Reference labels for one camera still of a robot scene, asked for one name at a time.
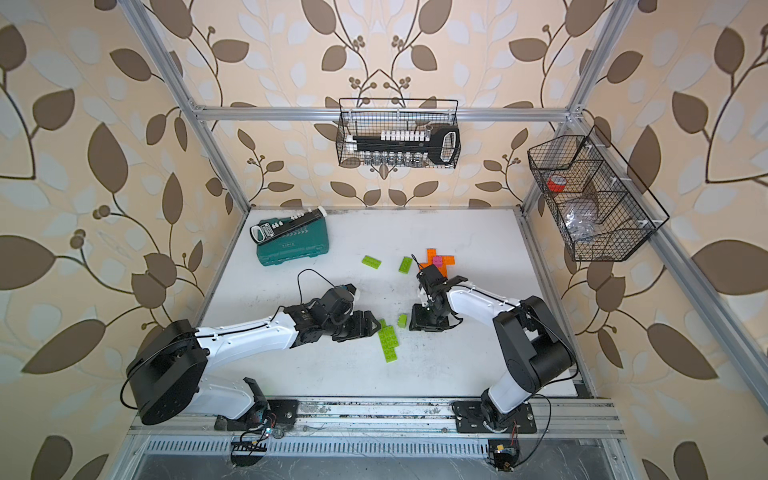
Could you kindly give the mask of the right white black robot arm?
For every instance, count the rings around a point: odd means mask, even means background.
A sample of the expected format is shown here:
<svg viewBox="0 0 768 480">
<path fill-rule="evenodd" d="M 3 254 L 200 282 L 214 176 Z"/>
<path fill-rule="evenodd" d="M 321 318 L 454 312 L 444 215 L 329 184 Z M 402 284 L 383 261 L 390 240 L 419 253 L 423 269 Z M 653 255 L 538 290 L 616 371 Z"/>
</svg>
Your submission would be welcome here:
<svg viewBox="0 0 768 480">
<path fill-rule="evenodd" d="M 472 415 L 485 429 L 506 432 L 522 405 L 577 365 L 573 347 L 543 299 L 507 300 L 478 289 L 463 276 L 447 278 L 434 265 L 416 275 L 420 301 L 409 329 L 430 333 L 460 326 L 469 317 L 494 330 L 504 374 L 480 396 Z"/>
</svg>

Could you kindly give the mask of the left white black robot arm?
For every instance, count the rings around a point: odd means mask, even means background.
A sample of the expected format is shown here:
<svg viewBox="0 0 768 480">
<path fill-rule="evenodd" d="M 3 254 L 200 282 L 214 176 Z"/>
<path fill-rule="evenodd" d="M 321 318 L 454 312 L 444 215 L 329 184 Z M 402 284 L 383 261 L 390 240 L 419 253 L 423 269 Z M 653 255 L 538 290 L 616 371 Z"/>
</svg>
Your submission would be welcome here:
<svg viewBox="0 0 768 480">
<path fill-rule="evenodd" d="M 122 393 L 145 425 L 184 415 L 214 416 L 223 429 L 273 427 L 276 416 L 257 381 L 227 380 L 216 373 L 235 361 L 315 343 L 323 336 L 343 343 L 372 337 L 382 328 L 371 311 L 354 307 L 356 289 L 334 286 L 320 298 L 280 306 L 270 318 L 194 328 L 172 322 L 142 347 L 126 369 Z"/>
</svg>

